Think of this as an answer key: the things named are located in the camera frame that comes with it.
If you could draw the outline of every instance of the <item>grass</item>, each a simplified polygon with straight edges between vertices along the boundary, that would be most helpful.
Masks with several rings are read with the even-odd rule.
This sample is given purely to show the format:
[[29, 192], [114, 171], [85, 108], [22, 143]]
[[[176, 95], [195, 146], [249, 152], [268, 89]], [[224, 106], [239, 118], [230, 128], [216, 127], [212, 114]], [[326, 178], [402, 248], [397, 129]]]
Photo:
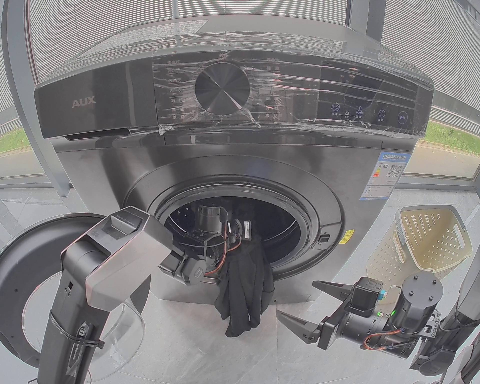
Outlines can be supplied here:
[[479, 136], [433, 121], [428, 123], [427, 134], [423, 141], [480, 156]]
[[[433, 121], [428, 123], [427, 135], [422, 141], [480, 156], [479, 136]], [[25, 131], [21, 128], [0, 136], [0, 154], [29, 145]]]
[[13, 149], [28, 147], [30, 142], [23, 129], [16, 129], [0, 136], [0, 154]]

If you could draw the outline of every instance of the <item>control panel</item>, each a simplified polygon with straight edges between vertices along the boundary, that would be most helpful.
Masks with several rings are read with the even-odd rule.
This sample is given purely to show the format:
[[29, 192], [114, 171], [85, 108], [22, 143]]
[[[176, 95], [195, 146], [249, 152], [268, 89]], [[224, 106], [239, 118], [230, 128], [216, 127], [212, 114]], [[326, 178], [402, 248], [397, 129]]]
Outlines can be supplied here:
[[261, 50], [161, 56], [153, 58], [153, 73], [160, 125], [315, 124], [418, 134], [433, 94], [373, 65]]

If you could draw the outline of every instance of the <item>qr code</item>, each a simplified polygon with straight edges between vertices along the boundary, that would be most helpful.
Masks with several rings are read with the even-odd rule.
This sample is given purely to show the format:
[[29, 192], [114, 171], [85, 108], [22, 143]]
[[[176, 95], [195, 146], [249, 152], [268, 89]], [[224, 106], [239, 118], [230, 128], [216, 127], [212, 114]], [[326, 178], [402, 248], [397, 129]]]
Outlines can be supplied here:
[[392, 165], [388, 170], [387, 177], [399, 177], [402, 174], [403, 165]]

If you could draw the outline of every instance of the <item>energy label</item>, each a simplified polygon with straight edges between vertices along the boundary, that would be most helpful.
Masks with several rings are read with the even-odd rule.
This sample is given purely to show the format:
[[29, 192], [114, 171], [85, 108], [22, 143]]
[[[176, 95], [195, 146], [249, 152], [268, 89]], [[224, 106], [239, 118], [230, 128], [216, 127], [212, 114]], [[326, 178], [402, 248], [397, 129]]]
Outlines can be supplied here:
[[388, 199], [410, 156], [408, 153], [381, 152], [360, 200]]

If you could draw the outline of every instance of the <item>aux logo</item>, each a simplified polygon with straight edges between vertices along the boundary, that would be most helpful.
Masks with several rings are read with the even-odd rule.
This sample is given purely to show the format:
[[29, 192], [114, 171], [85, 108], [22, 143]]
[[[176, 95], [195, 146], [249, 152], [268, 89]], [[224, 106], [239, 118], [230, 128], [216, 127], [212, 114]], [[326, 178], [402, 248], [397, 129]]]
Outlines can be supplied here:
[[75, 100], [75, 101], [73, 102], [72, 108], [75, 108], [75, 107], [84, 107], [84, 106], [89, 105], [89, 104], [96, 104], [94, 98], [95, 98], [95, 96], [86, 97], [86, 98], [80, 99], [80, 100]]

